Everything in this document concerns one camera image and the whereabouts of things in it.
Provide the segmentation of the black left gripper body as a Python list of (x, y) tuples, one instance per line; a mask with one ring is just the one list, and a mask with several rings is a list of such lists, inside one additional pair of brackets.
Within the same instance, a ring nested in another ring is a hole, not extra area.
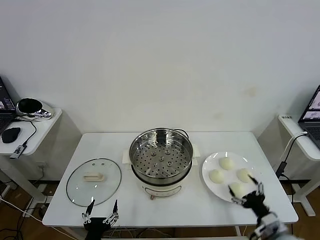
[(105, 221), (105, 217), (92, 217), (83, 226), (87, 231), (85, 240), (101, 240), (104, 232), (111, 228), (111, 224)]

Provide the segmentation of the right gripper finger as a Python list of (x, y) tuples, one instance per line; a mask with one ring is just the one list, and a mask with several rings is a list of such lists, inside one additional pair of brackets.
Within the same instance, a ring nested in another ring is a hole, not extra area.
[(229, 189), (229, 193), (230, 193), (230, 195), (231, 195), (231, 200), (232, 200), (234, 203), (236, 203), (236, 204), (238, 204), (238, 205), (243, 205), (243, 204), (246, 202), (246, 200), (245, 200), (244, 198), (238, 198), (238, 197), (236, 197), (236, 195), (235, 195), (235, 193), (233, 192), (233, 190), (232, 190), (232, 188), (231, 188), (230, 185), (228, 186), (228, 189)]
[(264, 194), (264, 185), (263, 185), (263, 183), (262, 182), (258, 182), (258, 180), (255, 179), (254, 177), (252, 177), (251, 175), (248, 175), (248, 176), (256, 186), (256, 190), (252, 191), (248, 195), (249, 196), (264, 196), (265, 194)]

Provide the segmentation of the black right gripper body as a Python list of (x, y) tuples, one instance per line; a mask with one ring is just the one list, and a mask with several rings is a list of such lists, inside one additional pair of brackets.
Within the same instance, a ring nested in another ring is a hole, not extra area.
[(268, 214), (268, 207), (264, 205), (265, 195), (253, 191), (243, 197), (245, 200), (243, 207), (251, 209), (258, 218)]

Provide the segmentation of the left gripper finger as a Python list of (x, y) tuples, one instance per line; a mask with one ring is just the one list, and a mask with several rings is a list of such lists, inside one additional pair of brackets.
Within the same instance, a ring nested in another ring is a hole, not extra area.
[(116, 199), (111, 215), (108, 218), (106, 218), (105, 220), (103, 220), (102, 222), (106, 225), (114, 225), (118, 219), (119, 219), (118, 200)]
[(95, 205), (95, 199), (87, 206), (86, 211), (81, 214), (84, 223), (90, 223), (90, 216)]

